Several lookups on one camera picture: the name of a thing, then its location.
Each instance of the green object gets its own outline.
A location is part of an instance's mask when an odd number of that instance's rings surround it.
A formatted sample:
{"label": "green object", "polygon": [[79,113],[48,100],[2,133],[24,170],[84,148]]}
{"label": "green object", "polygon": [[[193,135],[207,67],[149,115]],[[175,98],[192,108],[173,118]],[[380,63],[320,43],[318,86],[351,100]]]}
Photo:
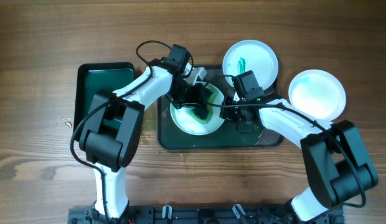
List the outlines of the green object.
{"label": "green object", "polygon": [[[134,80],[134,71],[126,69],[109,69],[109,70],[89,70],[85,78],[84,107],[83,116],[85,117],[91,107],[93,96],[99,90],[113,92],[125,87]],[[104,120],[105,125],[113,128],[120,128],[120,122],[116,120]]]}
{"label": "green object", "polygon": [[237,67],[238,67],[238,74],[245,73],[245,60],[244,60],[244,58],[240,58],[240,60],[237,63]]}
{"label": "green object", "polygon": [[[213,103],[217,95],[218,93],[214,93],[212,90],[207,88],[204,90],[204,100],[208,103]],[[190,111],[190,114],[196,121],[202,124],[207,124],[212,117],[212,107],[209,105],[204,108],[196,107]]]}

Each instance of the table surface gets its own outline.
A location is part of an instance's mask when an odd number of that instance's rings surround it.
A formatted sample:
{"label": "table surface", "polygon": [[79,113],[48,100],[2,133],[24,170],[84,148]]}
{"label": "table surface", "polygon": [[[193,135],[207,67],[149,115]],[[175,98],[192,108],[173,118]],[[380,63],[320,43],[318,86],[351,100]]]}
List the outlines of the table surface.
{"label": "table surface", "polygon": [[[347,93],[338,120],[357,125],[379,174],[366,207],[345,209],[347,223],[386,223],[386,1],[0,6],[0,223],[65,223],[69,208],[95,201],[93,171],[68,148],[77,69],[127,61],[142,70],[135,48],[150,39],[185,46],[201,64],[222,63],[240,40],[260,40],[278,56],[284,97],[303,70],[335,75]],[[166,53],[142,49],[146,58]],[[127,171],[132,205],[284,203],[308,186],[289,141],[182,158],[159,146],[155,106],[144,118]]]}

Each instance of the wire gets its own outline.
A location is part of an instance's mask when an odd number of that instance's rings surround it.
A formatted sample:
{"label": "wire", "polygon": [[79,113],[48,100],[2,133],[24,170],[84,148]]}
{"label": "wire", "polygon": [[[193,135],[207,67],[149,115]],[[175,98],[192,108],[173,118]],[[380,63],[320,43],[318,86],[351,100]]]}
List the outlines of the wire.
{"label": "wire", "polygon": [[[223,75],[223,76],[213,77],[211,80],[213,80],[215,78],[220,78],[220,77],[232,77],[232,76],[233,75]],[[204,89],[207,87],[208,84],[209,84],[209,82],[205,83]],[[356,183],[357,183],[358,188],[359,188],[360,196],[362,197],[362,202],[360,204],[353,204],[353,203],[343,202],[343,203],[341,203],[341,205],[345,205],[345,206],[349,206],[349,207],[354,207],[354,208],[362,208],[362,207],[365,206],[365,204],[366,204],[365,190],[363,188],[362,182],[359,179],[359,175],[357,174],[357,171],[356,171],[352,161],[348,158],[348,155],[347,155],[346,151],[344,150],[344,148],[341,146],[340,142],[337,141],[334,137],[332,137],[331,134],[329,134],[324,127],[322,127],[320,124],[318,124],[318,122],[316,120],[312,120],[312,119],[308,118],[307,116],[301,114],[300,112],[298,112],[296,110],[293,110],[291,108],[287,108],[286,106],[284,106],[282,104],[277,104],[277,105],[264,105],[264,104],[215,105],[213,103],[209,103],[209,102],[206,102],[204,100],[204,91],[203,91],[203,103],[207,104],[207,105],[210,105],[210,106],[219,107],[219,108],[238,108],[238,107],[244,107],[244,106],[252,106],[252,107],[259,108],[259,109],[261,109],[261,108],[278,108],[278,109],[281,109],[281,110],[286,110],[286,111],[292,112],[292,113],[300,116],[301,118],[305,119],[307,122],[312,124],[314,127],[319,128],[321,131],[323,131],[323,133],[326,134],[327,138],[331,140],[331,143],[333,143],[333,145],[335,145],[337,147],[337,152],[338,151],[341,152],[341,154],[344,156],[344,159],[347,161],[348,166],[349,166],[350,170],[352,171],[352,174],[355,177]]]}
{"label": "wire", "polygon": [[139,85],[137,85],[136,87],[132,88],[130,91],[126,92],[125,94],[122,94],[121,96],[117,96],[116,98],[113,98],[109,101],[106,101],[104,103],[102,103],[101,105],[99,105],[98,107],[96,107],[95,109],[93,109],[91,112],[88,113],[88,115],[86,117],[84,117],[81,122],[78,124],[78,126],[75,128],[75,131],[73,132],[72,134],[72,137],[71,137],[71,140],[70,140],[70,152],[72,154],[72,156],[74,157],[74,159],[87,166],[87,167],[91,167],[92,169],[95,169],[97,170],[99,173],[100,173],[100,178],[101,178],[101,194],[102,194],[102,197],[103,197],[103,210],[105,212],[105,216],[106,216],[106,221],[108,224],[110,224],[110,219],[109,219],[109,216],[108,216],[108,210],[107,210],[107,200],[106,200],[106,183],[105,183],[105,176],[106,174],[97,166],[94,166],[92,164],[89,164],[83,160],[81,160],[77,154],[75,153],[75,150],[74,150],[74,141],[75,141],[75,138],[78,134],[80,134],[80,132],[82,131],[85,123],[88,121],[89,118],[91,118],[95,113],[97,113],[98,111],[100,111],[102,108],[108,106],[110,103],[112,102],[115,102],[115,101],[118,101],[120,99],[123,99],[124,97],[132,94],[135,90],[137,90],[138,88],[141,88],[144,84],[146,84],[150,78],[153,77],[153,68],[150,66],[149,62],[147,60],[145,60],[140,54],[139,54],[139,49],[140,47],[142,47],[143,45],[145,44],[148,44],[148,43],[157,43],[157,44],[162,44],[166,47],[168,47],[169,49],[171,49],[171,47],[161,41],[157,41],[157,40],[149,40],[149,41],[145,41],[143,42],[142,44],[139,44],[138,47],[136,48],[136,55],[149,67],[150,69],[150,74],[149,76],[147,77],[147,79],[145,79],[143,82],[141,82]]}
{"label": "wire", "polygon": [[143,46],[143,45],[145,45],[145,44],[149,44],[149,43],[157,43],[157,44],[161,44],[161,45],[164,45],[164,46],[166,46],[166,47],[168,47],[169,49],[171,49],[171,47],[168,45],[168,44],[166,44],[166,43],[164,43],[164,42],[161,42],[161,41],[158,41],[158,40],[148,40],[148,41],[145,41],[145,42],[143,42],[142,44],[139,44],[138,46],[137,46],[137,48],[136,48],[136,50],[135,50],[135,53],[136,53],[136,55],[149,67],[149,69],[150,69],[150,74],[151,74],[151,76],[153,77],[153,68],[149,65],[149,62],[146,60],[146,59],[144,59],[140,54],[139,54],[139,49]]}
{"label": "wire", "polygon": [[191,55],[191,59],[192,59],[192,68],[191,68],[191,70],[189,71],[189,74],[187,74],[187,75],[184,75],[184,76],[182,76],[182,78],[188,78],[190,75],[191,75],[191,73],[192,73],[192,71],[193,71],[193,56]]}

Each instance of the water droplet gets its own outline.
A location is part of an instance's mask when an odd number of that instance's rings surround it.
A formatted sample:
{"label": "water droplet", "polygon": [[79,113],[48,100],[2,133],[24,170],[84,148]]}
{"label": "water droplet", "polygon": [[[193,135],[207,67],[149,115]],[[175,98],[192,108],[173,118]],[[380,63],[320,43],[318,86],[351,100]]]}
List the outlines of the water droplet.
{"label": "water droplet", "polygon": [[71,121],[66,121],[66,125],[71,128],[73,126],[73,123],[71,123]]}

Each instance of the small white bowl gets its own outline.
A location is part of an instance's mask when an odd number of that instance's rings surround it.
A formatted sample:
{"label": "small white bowl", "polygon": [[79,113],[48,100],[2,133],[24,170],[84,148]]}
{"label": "small white bowl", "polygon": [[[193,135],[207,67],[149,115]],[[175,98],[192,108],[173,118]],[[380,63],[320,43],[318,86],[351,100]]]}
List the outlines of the small white bowl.
{"label": "small white bowl", "polygon": [[[278,76],[279,64],[275,53],[269,46],[257,40],[240,41],[226,52],[222,62],[225,75],[239,75],[238,62],[245,61],[245,71],[252,70],[257,82],[264,90],[269,88]],[[232,85],[232,79],[226,80]]]}
{"label": "small white bowl", "polygon": [[347,102],[344,87],[338,79],[317,69],[296,75],[288,87],[288,98],[295,108],[329,121],[344,111]]}

